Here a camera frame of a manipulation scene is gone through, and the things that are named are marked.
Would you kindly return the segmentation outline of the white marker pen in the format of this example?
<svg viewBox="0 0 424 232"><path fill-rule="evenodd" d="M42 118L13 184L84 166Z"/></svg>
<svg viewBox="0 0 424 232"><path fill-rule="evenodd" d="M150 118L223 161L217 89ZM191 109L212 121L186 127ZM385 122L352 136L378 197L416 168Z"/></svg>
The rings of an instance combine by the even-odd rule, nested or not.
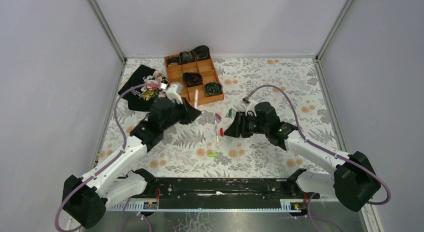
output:
<svg viewBox="0 0 424 232"><path fill-rule="evenodd" d="M218 127L218 121L215 120L214 122L214 133L215 133L215 142L218 145L220 143L219 137L220 137L220 133L219 133L219 127Z"/></svg>
<svg viewBox="0 0 424 232"><path fill-rule="evenodd" d="M199 99L199 90L196 89L194 92L194 108L196 109L198 107L198 99Z"/></svg>

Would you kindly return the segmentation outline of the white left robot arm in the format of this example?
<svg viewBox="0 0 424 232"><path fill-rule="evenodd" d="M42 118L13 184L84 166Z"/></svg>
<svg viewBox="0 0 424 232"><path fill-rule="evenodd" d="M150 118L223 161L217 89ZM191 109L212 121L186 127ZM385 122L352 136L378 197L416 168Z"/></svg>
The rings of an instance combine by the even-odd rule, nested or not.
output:
<svg viewBox="0 0 424 232"><path fill-rule="evenodd" d="M168 98L156 99L147 117L124 137L121 148L80 177L70 175L65 180L60 209L85 229L95 226L107 209L146 189L147 181L137 173L116 181L123 170L156 146L165 130L177 123L191 124L201 113L185 98L181 104Z"/></svg>

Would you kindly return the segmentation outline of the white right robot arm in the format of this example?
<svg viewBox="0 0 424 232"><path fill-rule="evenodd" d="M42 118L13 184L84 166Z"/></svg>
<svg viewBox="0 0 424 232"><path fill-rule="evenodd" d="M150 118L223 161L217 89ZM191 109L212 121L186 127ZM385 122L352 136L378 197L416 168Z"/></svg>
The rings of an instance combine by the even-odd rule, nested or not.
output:
<svg viewBox="0 0 424 232"><path fill-rule="evenodd" d="M223 136L233 138L249 138L254 134L264 135L272 145L297 153L325 171L307 170L295 176L295 183L303 192L335 198L347 209L358 212L382 187L365 154L332 150L306 138L297 126L281 121L269 102L249 105L246 111L236 112L231 125L222 132Z"/></svg>

